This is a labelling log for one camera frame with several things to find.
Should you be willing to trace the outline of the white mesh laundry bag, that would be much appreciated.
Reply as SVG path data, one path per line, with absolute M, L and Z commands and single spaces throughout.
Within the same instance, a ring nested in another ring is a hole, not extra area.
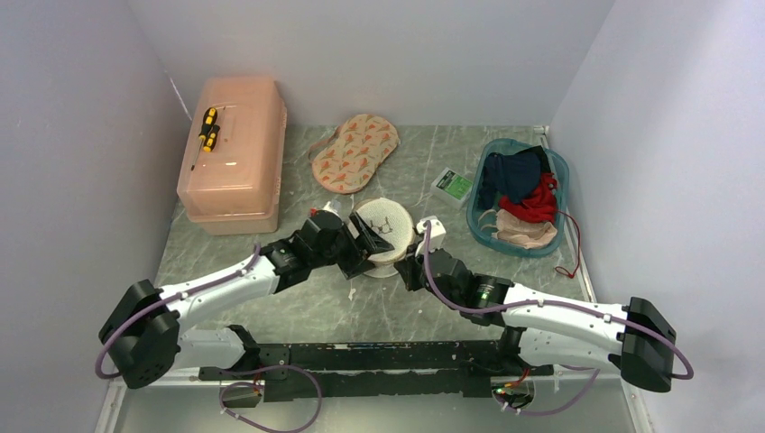
M 415 238 L 414 223 L 407 209 L 387 198 L 370 198 L 354 207 L 356 214 L 393 249 L 369 257 L 373 268 L 364 274 L 375 279 L 394 276 L 394 264 L 401 260 Z

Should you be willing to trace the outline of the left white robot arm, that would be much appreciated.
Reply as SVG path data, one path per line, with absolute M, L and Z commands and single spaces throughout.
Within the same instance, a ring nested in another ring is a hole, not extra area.
M 98 333 L 100 379 L 122 378 L 140 389 L 175 369 L 217 368 L 245 379 L 262 366 L 261 348 L 242 326 L 200 330 L 197 325 L 248 300 L 277 294 L 311 272 L 337 266 L 347 279 L 371 270 L 369 258 L 393 245 L 352 213 L 348 220 L 315 211 L 292 235 L 256 245 L 242 261 L 195 280 L 128 288 Z

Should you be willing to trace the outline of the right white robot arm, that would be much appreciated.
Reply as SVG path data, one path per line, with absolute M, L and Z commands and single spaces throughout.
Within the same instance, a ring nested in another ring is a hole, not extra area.
M 409 253 L 394 265 L 407 290 L 425 289 L 463 318 L 502 327 L 497 362 L 508 374 L 552 364 L 618 373 L 650 392 L 669 392 L 679 358 L 677 333 L 647 299 L 625 304 L 567 299 L 508 279 L 471 272 L 443 249 Z

